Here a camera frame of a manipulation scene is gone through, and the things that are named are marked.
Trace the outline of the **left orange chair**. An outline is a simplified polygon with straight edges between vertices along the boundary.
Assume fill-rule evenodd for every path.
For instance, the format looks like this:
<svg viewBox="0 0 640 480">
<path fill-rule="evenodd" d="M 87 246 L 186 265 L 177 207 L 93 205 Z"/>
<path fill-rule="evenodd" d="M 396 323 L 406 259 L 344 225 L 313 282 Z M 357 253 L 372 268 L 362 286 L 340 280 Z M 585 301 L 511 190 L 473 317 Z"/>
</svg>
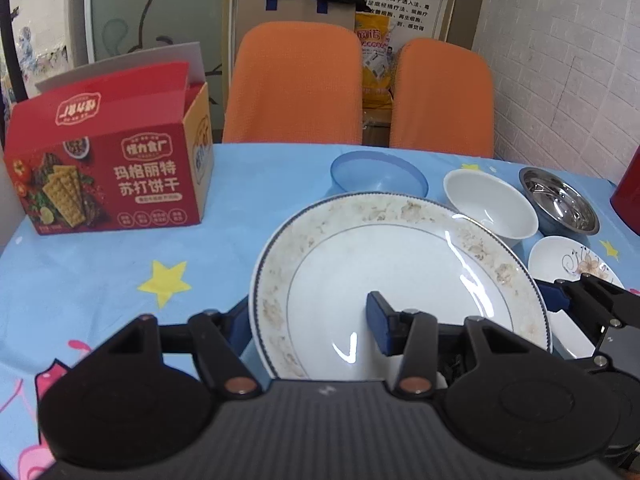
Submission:
<svg viewBox="0 0 640 480">
<path fill-rule="evenodd" d="M 224 113 L 224 143 L 362 142 L 362 61 L 342 26 L 269 22 L 241 42 Z"/>
</svg>

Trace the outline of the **blue translucent plastic bowl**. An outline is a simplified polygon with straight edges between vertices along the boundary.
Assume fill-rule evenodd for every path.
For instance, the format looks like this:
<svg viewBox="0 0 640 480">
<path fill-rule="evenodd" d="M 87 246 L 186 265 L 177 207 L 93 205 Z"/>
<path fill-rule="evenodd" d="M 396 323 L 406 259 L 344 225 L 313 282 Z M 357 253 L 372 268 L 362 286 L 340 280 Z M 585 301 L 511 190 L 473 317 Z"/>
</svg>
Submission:
<svg viewBox="0 0 640 480">
<path fill-rule="evenodd" d="M 424 198 L 428 183 L 424 174 L 400 157 L 375 151 L 341 154 L 330 167 L 334 196 L 358 192 L 399 193 Z"/>
</svg>

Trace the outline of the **red thermos jug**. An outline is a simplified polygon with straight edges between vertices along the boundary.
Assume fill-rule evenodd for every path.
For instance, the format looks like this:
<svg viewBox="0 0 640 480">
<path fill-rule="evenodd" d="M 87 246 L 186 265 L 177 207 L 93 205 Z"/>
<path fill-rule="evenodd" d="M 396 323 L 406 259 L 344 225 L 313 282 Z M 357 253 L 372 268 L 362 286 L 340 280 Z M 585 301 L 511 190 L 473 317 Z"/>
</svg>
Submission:
<svg viewBox="0 0 640 480">
<path fill-rule="evenodd" d="M 640 234 L 640 148 L 634 153 L 610 198 L 613 210 L 626 226 Z"/>
</svg>

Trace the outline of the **blue cartoon tablecloth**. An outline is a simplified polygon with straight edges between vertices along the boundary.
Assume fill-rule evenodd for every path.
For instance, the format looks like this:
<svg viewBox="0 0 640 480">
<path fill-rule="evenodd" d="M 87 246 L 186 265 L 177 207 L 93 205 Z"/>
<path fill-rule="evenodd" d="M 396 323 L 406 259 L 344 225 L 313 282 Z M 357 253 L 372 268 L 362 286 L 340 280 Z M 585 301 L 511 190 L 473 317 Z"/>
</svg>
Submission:
<svg viewBox="0 0 640 480">
<path fill-rule="evenodd" d="M 187 228 L 41 236 L 24 220 L 1 256 L 1 465 L 30 479 L 51 457 L 38 392 L 143 313 L 164 324 L 225 311 L 262 246 L 329 191 L 338 145 L 220 144 L 206 213 Z"/>
</svg>

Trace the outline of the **yellow snack bag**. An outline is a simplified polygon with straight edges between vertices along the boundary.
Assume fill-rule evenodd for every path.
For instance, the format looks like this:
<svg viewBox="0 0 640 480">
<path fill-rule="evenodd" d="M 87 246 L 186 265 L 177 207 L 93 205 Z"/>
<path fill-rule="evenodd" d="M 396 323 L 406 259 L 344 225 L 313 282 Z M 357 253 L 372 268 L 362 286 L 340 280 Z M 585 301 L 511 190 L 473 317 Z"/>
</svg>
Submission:
<svg viewBox="0 0 640 480">
<path fill-rule="evenodd" d="M 392 57 L 390 48 L 390 18 L 374 13 L 357 13 L 355 32 L 361 44 L 362 106 L 390 106 Z"/>
</svg>

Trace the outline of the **orange chair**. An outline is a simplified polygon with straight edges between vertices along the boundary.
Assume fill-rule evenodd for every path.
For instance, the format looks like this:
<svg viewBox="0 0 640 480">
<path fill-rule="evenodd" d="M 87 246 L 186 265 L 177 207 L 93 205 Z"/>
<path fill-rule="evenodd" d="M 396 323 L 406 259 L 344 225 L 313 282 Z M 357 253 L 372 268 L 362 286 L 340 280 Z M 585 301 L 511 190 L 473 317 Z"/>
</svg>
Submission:
<svg viewBox="0 0 640 480">
<path fill-rule="evenodd" d="M 407 42 L 393 95 L 392 148 L 494 156 L 494 85 L 475 52 L 435 39 Z"/>
<path fill-rule="evenodd" d="M 224 143 L 362 142 L 362 61 L 342 26 L 269 22 L 241 42 L 224 113 Z"/>
</svg>

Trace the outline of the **right orange chair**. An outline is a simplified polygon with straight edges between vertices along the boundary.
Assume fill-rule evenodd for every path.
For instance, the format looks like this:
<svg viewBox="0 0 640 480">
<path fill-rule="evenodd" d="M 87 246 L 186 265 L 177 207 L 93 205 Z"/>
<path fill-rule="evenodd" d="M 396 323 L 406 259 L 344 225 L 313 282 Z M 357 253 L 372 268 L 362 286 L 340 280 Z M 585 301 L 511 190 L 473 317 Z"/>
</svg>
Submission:
<svg viewBox="0 0 640 480">
<path fill-rule="evenodd" d="M 475 52 L 435 39 L 407 42 L 393 95 L 392 148 L 494 156 L 494 85 Z"/>
</svg>

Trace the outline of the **white ceramic bowl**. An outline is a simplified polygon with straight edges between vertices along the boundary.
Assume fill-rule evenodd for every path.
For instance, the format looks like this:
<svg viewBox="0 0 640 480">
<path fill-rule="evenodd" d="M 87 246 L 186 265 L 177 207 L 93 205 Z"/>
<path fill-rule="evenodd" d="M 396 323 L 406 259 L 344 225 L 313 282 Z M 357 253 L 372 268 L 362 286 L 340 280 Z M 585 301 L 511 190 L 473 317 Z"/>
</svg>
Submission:
<svg viewBox="0 0 640 480">
<path fill-rule="evenodd" d="M 509 247 L 538 232 L 539 221 L 532 204 L 497 177 L 457 169 L 446 174 L 442 185 L 451 206 L 490 229 Z"/>
</svg>

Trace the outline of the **small white patterned plate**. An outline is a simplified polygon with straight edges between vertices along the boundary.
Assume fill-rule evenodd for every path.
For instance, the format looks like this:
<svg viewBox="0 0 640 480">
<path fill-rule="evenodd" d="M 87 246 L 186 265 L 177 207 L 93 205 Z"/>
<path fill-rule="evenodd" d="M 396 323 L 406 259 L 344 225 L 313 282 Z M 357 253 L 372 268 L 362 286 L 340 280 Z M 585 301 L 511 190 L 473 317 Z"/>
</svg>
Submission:
<svg viewBox="0 0 640 480">
<path fill-rule="evenodd" d="M 548 283 L 556 280 L 576 282 L 587 273 L 623 288 L 613 270 L 590 248 L 568 237 L 546 236 L 538 240 L 528 256 L 533 278 Z M 588 358 L 594 345 L 563 312 L 550 312 L 553 343 L 563 358 Z"/>
</svg>

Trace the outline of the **large white floral plate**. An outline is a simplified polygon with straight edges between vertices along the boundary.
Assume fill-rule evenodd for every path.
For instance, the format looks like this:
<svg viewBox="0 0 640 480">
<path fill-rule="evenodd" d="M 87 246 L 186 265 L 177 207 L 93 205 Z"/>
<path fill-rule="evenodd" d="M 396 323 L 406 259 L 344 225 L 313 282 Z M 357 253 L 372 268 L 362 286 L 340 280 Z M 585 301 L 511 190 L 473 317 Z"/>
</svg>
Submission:
<svg viewBox="0 0 640 480">
<path fill-rule="evenodd" d="M 286 220 L 260 254 L 248 305 L 262 364 L 279 379 L 390 379 L 366 319 L 370 292 L 442 324 L 489 318 L 544 350 L 544 300 L 520 258 L 474 219 L 425 198 L 343 194 Z"/>
</svg>

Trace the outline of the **stainless steel bowl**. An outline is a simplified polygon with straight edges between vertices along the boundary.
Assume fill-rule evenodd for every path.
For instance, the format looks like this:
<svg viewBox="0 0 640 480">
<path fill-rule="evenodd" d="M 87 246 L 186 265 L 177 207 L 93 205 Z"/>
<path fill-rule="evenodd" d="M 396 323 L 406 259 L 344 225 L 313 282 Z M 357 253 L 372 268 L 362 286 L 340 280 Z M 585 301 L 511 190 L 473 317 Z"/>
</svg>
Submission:
<svg viewBox="0 0 640 480">
<path fill-rule="evenodd" d="M 599 233 L 600 219 L 593 206 L 560 177 L 541 168 L 524 167 L 518 178 L 544 235 L 575 237 Z"/>
</svg>

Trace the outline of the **red cracker cardboard box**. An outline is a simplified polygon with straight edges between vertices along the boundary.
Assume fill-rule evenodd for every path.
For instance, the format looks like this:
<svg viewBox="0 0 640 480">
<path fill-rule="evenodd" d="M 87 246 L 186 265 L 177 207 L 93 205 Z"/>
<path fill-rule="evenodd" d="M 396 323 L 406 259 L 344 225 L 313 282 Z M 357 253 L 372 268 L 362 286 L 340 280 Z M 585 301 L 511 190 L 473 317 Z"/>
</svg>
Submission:
<svg viewBox="0 0 640 480">
<path fill-rule="evenodd" d="M 40 235 L 200 223 L 214 166 L 200 45 L 136 51 L 47 80 L 14 106 L 4 161 Z"/>
</svg>

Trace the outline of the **brown paper bag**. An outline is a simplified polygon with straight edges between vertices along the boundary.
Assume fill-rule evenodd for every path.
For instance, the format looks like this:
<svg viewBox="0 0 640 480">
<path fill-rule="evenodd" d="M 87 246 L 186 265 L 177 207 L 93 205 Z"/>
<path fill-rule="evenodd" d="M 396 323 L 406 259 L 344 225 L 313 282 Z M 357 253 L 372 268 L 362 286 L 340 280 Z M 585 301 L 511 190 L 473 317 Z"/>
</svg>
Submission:
<svg viewBox="0 0 640 480">
<path fill-rule="evenodd" d="M 319 0 L 236 0 L 235 39 L 238 42 L 254 27 L 269 22 L 311 22 L 355 28 L 353 4 Z"/>
</svg>

